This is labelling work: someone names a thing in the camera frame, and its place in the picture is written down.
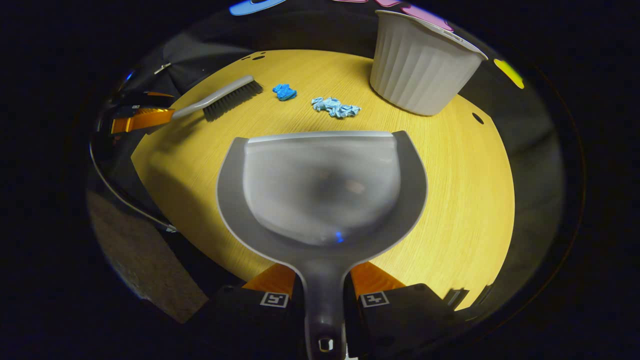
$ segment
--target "white plastic container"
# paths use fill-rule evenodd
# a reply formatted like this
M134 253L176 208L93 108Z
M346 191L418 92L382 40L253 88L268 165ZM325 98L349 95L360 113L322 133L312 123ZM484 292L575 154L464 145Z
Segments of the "white plastic container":
M376 10L378 42L371 86L387 101L419 115L439 113L486 55L451 31L409 15Z

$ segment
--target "brush handle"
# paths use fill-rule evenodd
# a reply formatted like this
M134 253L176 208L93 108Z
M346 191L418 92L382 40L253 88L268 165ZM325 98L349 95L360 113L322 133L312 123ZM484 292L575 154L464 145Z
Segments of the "brush handle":
M183 109L180 109L180 110L174 112L173 115L171 116L171 120L177 120L177 119L180 119L182 117L185 117L185 116L189 115L190 113L193 113L193 112L196 112L198 110L204 109L207 106L213 104L214 102L220 100L220 98L222 98L223 96L226 96L230 92L235 91L235 90L241 88L242 86L245 86L248 83L251 83L252 81L253 81L253 76L251 76L251 75L243 76L243 77L239 78L238 80L235 80L233 83L231 83L231 84L223 87L222 89L214 92L213 94L207 96L206 98L202 99L201 101L198 101L195 104L189 105L186 108L183 108Z

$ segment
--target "light blue paper scrap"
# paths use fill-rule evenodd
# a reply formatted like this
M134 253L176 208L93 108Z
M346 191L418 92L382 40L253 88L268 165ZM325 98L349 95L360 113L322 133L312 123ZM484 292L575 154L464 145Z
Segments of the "light blue paper scrap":
M343 117L354 117L358 115L358 112L362 110L361 107L355 105L343 105L338 101L338 99L334 97L327 97L323 99L322 97L315 97L311 99L311 105L314 110L321 111L326 110L329 111L329 116L337 117L341 119Z
M276 87L273 88L273 92L276 93L280 101L293 99L298 94L297 91L289 87L289 84L277 84Z

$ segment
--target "table surface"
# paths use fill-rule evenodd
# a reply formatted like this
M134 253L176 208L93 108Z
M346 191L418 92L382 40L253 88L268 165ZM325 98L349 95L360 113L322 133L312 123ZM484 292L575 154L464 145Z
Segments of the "table surface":
M154 202L178 230L248 281L273 263L241 245L217 210L218 171L235 137L405 130L426 168L426 208L403 241L371 262L407 285L423 282L441 297L451 288L468 289L458 306L463 309L494 281L511 240L515 198L502 140L491 118L459 95L431 117L390 104L369 86L372 64L369 58L328 51L256 52L209 76L173 107L197 102L248 74L264 87L261 94L211 123L201 111L172 121L146 135L131 159ZM279 83L290 84L298 96L279 101L271 91ZM362 111L341 120L312 109L312 98L329 96Z

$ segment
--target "brush bristles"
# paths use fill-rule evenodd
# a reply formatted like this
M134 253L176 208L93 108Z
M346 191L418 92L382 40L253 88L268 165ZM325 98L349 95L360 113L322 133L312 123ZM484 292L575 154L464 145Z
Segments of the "brush bristles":
M221 117L222 114L251 99L262 92L262 85L255 80L242 86L229 94L220 98L220 100L203 109L204 117L211 122Z

